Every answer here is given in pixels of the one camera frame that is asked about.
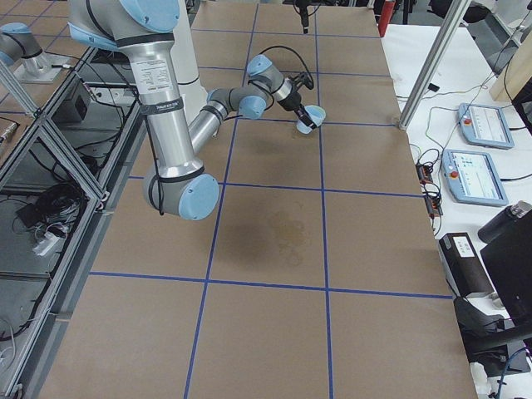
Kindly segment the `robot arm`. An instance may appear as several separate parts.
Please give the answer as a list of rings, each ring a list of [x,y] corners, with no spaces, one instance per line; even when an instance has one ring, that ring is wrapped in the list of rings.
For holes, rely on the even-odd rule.
[[[69,12],[74,40],[121,52],[129,60],[154,158],[144,178],[144,196],[162,214],[201,220],[214,210],[219,185],[197,155],[229,113],[256,120],[274,100],[296,115],[303,134],[323,123],[324,109],[305,106],[298,93],[300,86],[313,88],[309,72],[284,76],[263,54],[249,62],[247,85],[211,91],[198,115],[187,121],[188,101],[180,93],[170,54],[175,28],[188,21],[176,1],[71,1]]]

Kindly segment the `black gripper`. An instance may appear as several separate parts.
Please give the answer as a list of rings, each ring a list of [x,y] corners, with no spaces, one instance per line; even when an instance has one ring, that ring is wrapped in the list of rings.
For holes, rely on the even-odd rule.
[[[301,25],[304,34],[308,34],[308,8],[311,5],[310,0],[294,0],[293,5],[296,9],[296,13],[301,17]]]
[[[298,129],[315,128],[314,121],[302,105],[302,97],[297,89],[292,88],[290,93],[284,99],[279,100],[278,103],[285,111],[291,111],[296,114],[298,117],[296,127]]]

